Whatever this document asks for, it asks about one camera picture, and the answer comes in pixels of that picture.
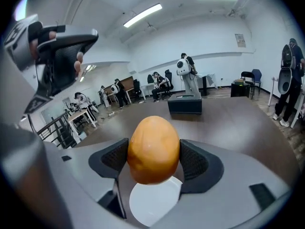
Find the black box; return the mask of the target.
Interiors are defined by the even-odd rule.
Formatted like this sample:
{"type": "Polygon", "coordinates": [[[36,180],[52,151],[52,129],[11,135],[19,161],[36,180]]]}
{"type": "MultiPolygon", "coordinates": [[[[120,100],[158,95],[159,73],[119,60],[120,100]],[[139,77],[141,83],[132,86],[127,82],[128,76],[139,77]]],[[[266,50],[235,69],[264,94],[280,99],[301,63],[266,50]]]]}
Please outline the black box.
{"type": "Polygon", "coordinates": [[[202,114],[202,98],[200,94],[174,94],[167,104],[171,114],[202,114]]]}

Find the black metal chair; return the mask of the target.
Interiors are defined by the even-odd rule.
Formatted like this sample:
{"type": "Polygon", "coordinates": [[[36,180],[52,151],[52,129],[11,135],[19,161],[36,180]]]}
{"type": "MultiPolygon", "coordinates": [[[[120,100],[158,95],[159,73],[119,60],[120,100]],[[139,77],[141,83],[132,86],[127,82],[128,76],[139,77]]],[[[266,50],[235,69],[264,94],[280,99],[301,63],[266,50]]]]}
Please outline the black metal chair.
{"type": "Polygon", "coordinates": [[[250,85],[250,91],[251,91],[251,99],[253,99],[254,93],[255,93],[255,78],[254,74],[252,72],[242,72],[241,78],[244,80],[244,82],[248,85],[250,85]]]}

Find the black cabinet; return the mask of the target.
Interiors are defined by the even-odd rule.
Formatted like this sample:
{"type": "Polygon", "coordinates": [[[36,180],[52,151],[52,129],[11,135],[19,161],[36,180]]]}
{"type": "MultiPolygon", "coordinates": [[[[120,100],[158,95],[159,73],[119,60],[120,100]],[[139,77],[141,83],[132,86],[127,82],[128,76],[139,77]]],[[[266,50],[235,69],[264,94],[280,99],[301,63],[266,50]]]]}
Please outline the black cabinet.
{"type": "Polygon", "coordinates": [[[231,97],[249,97],[250,84],[231,84],[231,97]]]}

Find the white round plate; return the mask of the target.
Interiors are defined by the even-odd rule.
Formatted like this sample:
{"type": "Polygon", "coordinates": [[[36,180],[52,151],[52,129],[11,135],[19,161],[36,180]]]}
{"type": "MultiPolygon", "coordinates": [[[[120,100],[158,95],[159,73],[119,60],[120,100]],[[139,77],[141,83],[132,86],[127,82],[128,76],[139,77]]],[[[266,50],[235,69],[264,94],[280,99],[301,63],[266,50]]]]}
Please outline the white round plate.
{"type": "Polygon", "coordinates": [[[173,176],[160,184],[137,183],[129,198],[133,216],[143,225],[152,226],[177,204],[181,185],[182,182],[173,176]]]}

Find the wall poster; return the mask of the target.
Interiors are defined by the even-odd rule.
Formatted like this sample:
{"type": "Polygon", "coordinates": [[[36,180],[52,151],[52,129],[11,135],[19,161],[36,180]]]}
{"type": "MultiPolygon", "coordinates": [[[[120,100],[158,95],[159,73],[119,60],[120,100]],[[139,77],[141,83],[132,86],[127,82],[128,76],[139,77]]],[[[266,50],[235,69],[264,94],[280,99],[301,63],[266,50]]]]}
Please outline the wall poster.
{"type": "Polygon", "coordinates": [[[246,48],[246,43],[243,34],[235,34],[237,46],[240,48],[246,48]]]}

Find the black backpack with white shell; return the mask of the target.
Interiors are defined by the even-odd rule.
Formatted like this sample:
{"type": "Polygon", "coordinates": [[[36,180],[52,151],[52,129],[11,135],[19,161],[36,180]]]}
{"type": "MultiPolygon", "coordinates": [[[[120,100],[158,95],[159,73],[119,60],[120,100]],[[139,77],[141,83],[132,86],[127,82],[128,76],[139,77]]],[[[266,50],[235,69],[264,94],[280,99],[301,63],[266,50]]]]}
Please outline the black backpack with white shell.
{"type": "Polygon", "coordinates": [[[278,91],[280,94],[286,94],[290,88],[292,80],[292,70],[295,69],[295,56],[289,45],[285,45],[282,50],[282,59],[280,72],[278,76],[278,91]]]}

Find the orange-brown egg-shaped fruit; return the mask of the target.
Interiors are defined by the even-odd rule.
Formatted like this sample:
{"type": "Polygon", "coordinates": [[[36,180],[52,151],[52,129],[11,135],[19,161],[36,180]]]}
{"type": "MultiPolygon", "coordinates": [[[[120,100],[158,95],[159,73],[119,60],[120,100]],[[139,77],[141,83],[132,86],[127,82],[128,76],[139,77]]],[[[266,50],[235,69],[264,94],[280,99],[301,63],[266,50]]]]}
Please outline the orange-brown egg-shaped fruit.
{"type": "Polygon", "coordinates": [[[140,184],[159,184],[176,171],[180,139],[170,122],[149,116],[136,127],[128,146],[127,162],[133,179],[140,184]]]}

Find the blue chair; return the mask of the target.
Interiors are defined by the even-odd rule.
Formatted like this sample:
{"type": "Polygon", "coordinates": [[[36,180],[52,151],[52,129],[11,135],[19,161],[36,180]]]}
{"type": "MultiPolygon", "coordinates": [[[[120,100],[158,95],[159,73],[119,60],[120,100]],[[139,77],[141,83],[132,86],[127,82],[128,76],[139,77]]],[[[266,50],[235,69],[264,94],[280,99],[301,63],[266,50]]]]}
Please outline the blue chair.
{"type": "Polygon", "coordinates": [[[262,73],[259,69],[253,69],[252,74],[254,75],[254,84],[258,87],[258,94],[260,94],[262,73]]]}

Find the white round backpack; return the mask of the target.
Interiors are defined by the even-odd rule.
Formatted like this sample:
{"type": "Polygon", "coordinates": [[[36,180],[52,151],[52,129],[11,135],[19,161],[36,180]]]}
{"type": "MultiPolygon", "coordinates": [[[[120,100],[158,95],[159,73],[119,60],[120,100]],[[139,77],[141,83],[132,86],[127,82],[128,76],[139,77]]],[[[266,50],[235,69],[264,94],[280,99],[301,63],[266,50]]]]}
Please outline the white round backpack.
{"type": "Polygon", "coordinates": [[[177,75],[184,76],[191,72],[191,65],[185,58],[179,59],[177,62],[177,75]]]}

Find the ceiling light strip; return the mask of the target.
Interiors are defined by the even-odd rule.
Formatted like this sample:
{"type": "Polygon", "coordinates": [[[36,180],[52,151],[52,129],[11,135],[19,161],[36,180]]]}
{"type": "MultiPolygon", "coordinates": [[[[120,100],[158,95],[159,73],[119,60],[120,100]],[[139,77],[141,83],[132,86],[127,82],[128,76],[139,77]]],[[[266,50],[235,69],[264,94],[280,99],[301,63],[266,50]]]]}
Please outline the ceiling light strip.
{"type": "Polygon", "coordinates": [[[133,18],[131,18],[130,20],[128,20],[123,26],[125,28],[129,28],[132,25],[134,25],[135,23],[137,23],[138,21],[146,18],[147,16],[149,16],[152,13],[155,13],[159,10],[161,10],[163,7],[160,3],[142,11],[141,13],[137,14],[136,16],[134,16],[133,18]]]}

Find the white desk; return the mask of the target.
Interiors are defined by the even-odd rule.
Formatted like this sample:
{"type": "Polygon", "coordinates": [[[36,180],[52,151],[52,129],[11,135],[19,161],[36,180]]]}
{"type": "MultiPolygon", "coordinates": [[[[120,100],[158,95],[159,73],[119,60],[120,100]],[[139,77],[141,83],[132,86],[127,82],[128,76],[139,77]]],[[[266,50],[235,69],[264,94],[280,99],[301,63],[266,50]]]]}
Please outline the white desk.
{"type": "Polygon", "coordinates": [[[88,112],[88,110],[87,109],[85,109],[85,110],[81,110],[81,111],[77,111],[76,113],[74,113],[72,116],[70,116],[69,118],[68,118],[68,124],[70,125],[70,127],[71,127],[71,129],[72,129],[72,131],[75,133],[75,135],[77,135],[77,136],[79,136],[79,134],[78,134],[78,131],[77,131],[77,129],[76,129],[76,127],[74,126],[74,123],[73,123],[73,121],[75,120],[75,119],[77,119],[78,117],[80,117],[80,116],[84,116],[84,117],[88,117],[89,118],[89,121],[91,122],[91,124],[93,125],[93,127],[95,128],[96,127],[96,123],[93,121],[93,119],[91,118],[91,116],[90,116],[90,114],[89,114],[89,112],[88,112]]]}

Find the person's left hand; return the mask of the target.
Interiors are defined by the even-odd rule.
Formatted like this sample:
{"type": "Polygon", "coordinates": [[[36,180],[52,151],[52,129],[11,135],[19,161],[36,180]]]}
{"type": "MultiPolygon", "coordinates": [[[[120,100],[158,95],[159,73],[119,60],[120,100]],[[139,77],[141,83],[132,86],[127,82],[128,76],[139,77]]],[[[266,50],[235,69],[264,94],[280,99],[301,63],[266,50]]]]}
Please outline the person's left hand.
{"type": "MultiPolygon", "coordinates": [[[[29,42],[30,52],[31,52],[31,55],[32,55],[32,57],[33,57],[33,59],[35,60],[36,63],[39,62],[39,55],[38,55],[38,50],[37,50],[38,39],[39,39],[38,35],[39,35],[39,33],[35,32],[33,35],[30,35],[30,37],[29,37],[29,39],[30,39],[30,42],[29,42]]],[[[47,35],[49,37],[47,40],[49,41],[49,40],[52,40],[52,39],[56,38],[57,32],[50,31],[50,32],[47,33],[47,35]]],[[[78,52],[76,61],[74,62],[74,69],[76,71],[75,78],[78,78],[78,76],[79,76],[79,73],[81,71],[82,62],[83,62],[83,53],[78,52]]]]}

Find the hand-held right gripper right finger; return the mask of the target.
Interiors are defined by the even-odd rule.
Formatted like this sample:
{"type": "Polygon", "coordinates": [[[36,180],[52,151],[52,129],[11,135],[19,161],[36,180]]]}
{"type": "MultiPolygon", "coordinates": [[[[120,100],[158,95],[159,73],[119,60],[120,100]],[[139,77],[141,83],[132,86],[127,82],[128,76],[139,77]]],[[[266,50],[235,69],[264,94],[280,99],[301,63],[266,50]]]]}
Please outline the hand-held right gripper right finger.
{"type": "Polygon", "coordinates": [[[261,229],[291,195],[278,175],[242,153],[182,139],[179,160],[178,202],[152,229],[261,229]]]}

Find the brown wooden partition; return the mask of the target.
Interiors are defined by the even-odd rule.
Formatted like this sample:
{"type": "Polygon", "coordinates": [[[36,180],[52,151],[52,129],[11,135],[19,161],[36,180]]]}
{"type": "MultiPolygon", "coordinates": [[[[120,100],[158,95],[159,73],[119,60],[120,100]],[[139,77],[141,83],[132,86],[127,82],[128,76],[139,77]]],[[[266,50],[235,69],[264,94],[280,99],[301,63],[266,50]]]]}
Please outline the brown wooden partition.
{"type": "MultiPolygon", "coordinates": [[[[128,91],[128,90],[134,88],[133,77],[132,76],[130,76],[128,78],[125,78],[125,79],[122,79],[121,83],[123,84],[123,86],[125,88],[125,91],[128,91]]],[[[109,86],[105,87],[105,91],[108,93],[108,96],[112,96],[113,95],[113,92],[111,90],[111,86],[112,85],[113,85],[113,83],[111,83],[109,86]]]]}

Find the black office chair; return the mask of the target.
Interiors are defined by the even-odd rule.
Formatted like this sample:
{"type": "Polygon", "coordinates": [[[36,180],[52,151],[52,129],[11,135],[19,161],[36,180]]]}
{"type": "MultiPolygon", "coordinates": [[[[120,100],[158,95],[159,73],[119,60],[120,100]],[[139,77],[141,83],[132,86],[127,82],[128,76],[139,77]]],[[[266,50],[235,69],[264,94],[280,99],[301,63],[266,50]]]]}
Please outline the black office chair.
{"type": "Polygon", "coordinates": [[[170,70],[165,71],[165,79],[166,79],[166,86],[167,89],[170,91],[173,89],[173,84],[172,84],[172,73],[170,70]]]}
{"type": "Polygon", "coordinates": [[[134,86],[134,98],[136,100],[140,99],[141,97],[141,94],[142,94],[142,91],[141,91],[141,88],[140,88],[140,82],[138,80],[134,80],[133,81],[133,86],[134,86]]]}

